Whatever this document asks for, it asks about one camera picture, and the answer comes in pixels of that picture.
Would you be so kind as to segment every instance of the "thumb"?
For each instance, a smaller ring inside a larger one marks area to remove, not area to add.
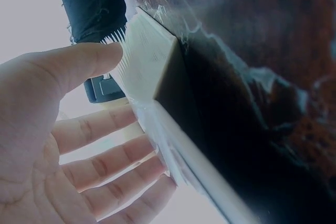
[[[83,43],[2,64],[0,177],[6,171],[27,171],[54,126],[60,99],[86,79],[113,69],[121,57],[118,43]]]

